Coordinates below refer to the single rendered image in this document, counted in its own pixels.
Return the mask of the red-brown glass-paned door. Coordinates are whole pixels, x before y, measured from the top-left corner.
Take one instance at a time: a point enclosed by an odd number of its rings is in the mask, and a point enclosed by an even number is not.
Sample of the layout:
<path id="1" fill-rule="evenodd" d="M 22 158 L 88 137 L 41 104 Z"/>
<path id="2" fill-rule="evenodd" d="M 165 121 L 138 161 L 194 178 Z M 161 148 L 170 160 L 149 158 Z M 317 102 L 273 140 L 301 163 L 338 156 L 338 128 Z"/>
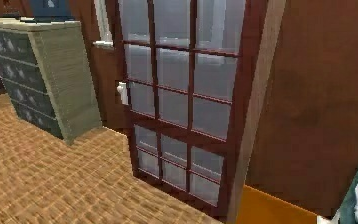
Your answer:
<path id="1" fill-rule="evenodd" d="M 269 0 L 106 0 L 133 175 L 224 221 Z"/>

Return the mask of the white-framed window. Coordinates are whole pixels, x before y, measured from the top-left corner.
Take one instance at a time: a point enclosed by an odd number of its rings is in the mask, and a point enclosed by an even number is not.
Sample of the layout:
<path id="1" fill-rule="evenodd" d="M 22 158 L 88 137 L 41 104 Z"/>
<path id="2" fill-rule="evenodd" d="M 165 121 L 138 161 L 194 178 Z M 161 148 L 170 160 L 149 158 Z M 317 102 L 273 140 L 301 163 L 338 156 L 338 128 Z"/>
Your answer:
<path id="1" fill-rule="evenodd" d="M 94 45 L 105 49 L 112 49 L 113 39 L 107 14 L 106 1 L 94 0 L 94 6 L 100 34 L 100 39 L 95 41 Z"/>

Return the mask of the beige chest of drawers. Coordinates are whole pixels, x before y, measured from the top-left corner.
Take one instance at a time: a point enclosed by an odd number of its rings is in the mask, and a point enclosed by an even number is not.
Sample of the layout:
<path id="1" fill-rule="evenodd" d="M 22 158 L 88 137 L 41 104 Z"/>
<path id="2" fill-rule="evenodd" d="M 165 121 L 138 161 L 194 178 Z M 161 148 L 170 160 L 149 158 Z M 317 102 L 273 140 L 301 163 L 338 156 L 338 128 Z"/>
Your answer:
<path id="1" fill-rule="evenodd" d="M 78 21 L 0 18 L 0 77 L 17 116 L 68 145 L 102 125 Z"/>

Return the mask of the blue laptop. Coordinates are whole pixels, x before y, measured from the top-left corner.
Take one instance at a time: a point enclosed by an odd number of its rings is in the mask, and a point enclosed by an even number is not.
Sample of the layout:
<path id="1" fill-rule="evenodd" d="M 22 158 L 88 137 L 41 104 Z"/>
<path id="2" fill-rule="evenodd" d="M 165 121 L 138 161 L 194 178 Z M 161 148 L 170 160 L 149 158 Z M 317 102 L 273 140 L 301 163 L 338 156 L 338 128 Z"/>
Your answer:
<path id="1" fill-rule="evenodd" d="M 51 23 L 73 21 L 68 0 L 29 0 L 32 17 L 21 17 L 21 22 Z"/>

